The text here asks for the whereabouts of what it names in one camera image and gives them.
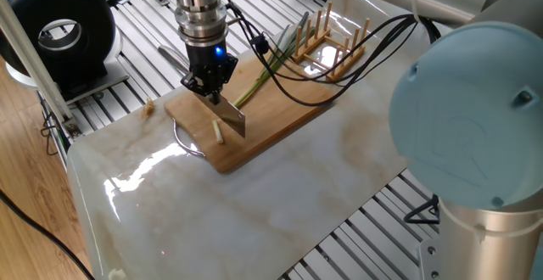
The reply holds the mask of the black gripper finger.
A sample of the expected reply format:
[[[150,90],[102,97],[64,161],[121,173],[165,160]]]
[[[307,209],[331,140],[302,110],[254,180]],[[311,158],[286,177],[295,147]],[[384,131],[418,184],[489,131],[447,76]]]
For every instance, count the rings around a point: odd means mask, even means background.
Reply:
[[[210,78],[207,81],[207,85],[210,91],[209,100],[212,104],[218,104],[221,101],[221,90],[225,83],[228,83],[228,81],[225,81],[223,78]]]
[[[206,83],[195,75],[188,76],[188,89],[200,96],[207,96],[210,94],[210,90]]]

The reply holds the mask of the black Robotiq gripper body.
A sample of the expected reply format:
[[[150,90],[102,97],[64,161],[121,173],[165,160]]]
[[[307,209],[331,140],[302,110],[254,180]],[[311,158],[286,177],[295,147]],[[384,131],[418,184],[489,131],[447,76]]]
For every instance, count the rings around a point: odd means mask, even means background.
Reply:
[[[204,40],[182,36],[189,59],[189,73],[182,78],[188,89],[188,76],[195,75],[206,83],[210,78],[230,78],[238,63],[238,58],[227,51],[226,37]]]

